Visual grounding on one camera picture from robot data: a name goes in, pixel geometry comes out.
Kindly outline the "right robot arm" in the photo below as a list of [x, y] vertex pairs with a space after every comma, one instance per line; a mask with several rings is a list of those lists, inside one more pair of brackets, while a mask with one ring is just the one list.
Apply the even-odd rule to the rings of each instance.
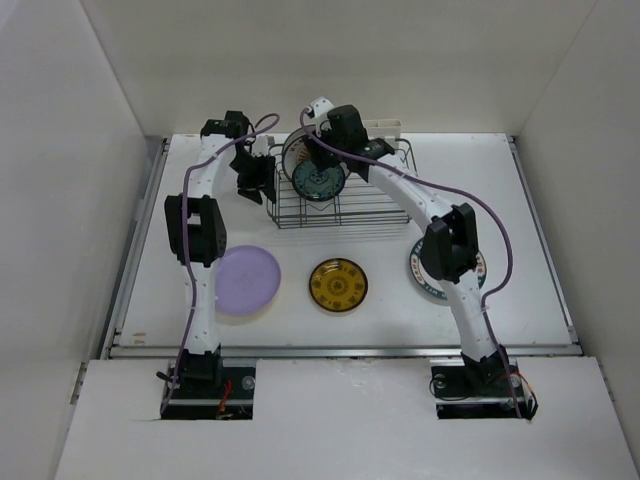
[[486, 204], [461, 189], [416, 176], [381, 138], [369, 137], [359, 111], [326, 99], [302, 110], [300, 125], [314, 165], [344, 165], [388, 195], [423, 232], [419, 260], [447, 297], [460, 336], [466, 397], [487, 396], [509, 386], [510, 367], [487, 313], [489, 293], [477, 280], [476, 206]]

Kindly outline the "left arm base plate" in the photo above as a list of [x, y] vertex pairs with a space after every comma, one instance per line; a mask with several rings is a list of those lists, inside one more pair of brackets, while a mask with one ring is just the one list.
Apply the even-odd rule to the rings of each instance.
[[160, 406], [162, 420], [251, 420], [253, 418], [256, 368], [222, 367], [221, 380], [179, 380], [170, 400], [171, 381], [166, 382]]

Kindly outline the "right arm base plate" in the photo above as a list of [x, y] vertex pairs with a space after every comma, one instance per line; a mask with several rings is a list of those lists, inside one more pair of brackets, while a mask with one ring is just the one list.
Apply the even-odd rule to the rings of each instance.
[[439, 420], [524, 419], [531, 421], [539, 403], [516, 365], [488, 385], [474, 386], [462, 365], [431, 366], [429, 390]]

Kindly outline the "white plate blue rim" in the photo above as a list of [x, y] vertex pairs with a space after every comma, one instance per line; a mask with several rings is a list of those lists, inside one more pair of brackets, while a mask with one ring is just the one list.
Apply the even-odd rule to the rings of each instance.
[[[447, 302], [446, 293], [440, 288], [439, 283], [430, 277], [420, 262], [420, 253], [422, 251], [424, 240], [417, 240], [410, 250], [408, 258], [408, 266], [410, 275], [415, 285], [427, 295], [430, 300], [435, 302]], [[476, 256], [476, 276], [479, 288], [482, 288], [486, 282], [487, 268], [484, 256], [481, 252]]]

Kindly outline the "small yellow patterned plate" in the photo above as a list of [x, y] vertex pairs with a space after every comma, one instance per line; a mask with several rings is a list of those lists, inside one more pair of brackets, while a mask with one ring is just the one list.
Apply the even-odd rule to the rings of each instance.
[[330, 258], [314, 267], [308, 291], [320, 309], [331, 314], [348, 314], [366, 299], [369, 280], [364, 269], [346, 258]]

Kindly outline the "teal blue patterned plate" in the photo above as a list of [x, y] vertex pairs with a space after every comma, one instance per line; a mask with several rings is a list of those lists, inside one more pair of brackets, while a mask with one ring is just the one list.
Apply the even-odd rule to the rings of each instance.
[[318, 170], [311, 160], [299, 163], [292, 173], [294, 190], [312, 202], [332, 200], [342, 191], [345, 183], [345, 172], [340, 166]]

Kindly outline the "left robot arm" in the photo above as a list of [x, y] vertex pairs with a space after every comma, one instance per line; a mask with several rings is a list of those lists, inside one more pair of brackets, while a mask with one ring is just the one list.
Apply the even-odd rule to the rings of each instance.
[[240, 111], [229, 111], [222, 120], [208, 120], [201, 130], [199, 157], [186, 169], [180, 193], [165, 199], [170, 249], [185, 272], [188, 299], [186, 325], [166, 400], [188, 385], [205, 397], [223, 387], [224, 373], [218, 367], [221, 341], [215, 320], [215, 283], [217, 262], [227, 247], [227, 231], [218, 195], [227, 172], [243, 174], [252, 169], [247, 145], [279, 120], [278, 114], [269, 113], [251, 123]]

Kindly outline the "purple plastic plate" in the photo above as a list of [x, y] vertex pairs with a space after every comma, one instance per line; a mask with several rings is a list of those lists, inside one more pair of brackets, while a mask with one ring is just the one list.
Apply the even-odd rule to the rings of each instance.
[[266, 249], [240, 245], [228, 249], [217, 266], [216, 309], [230, 316], [252, 316], [266, 308], [281, 284], [281, 268]]

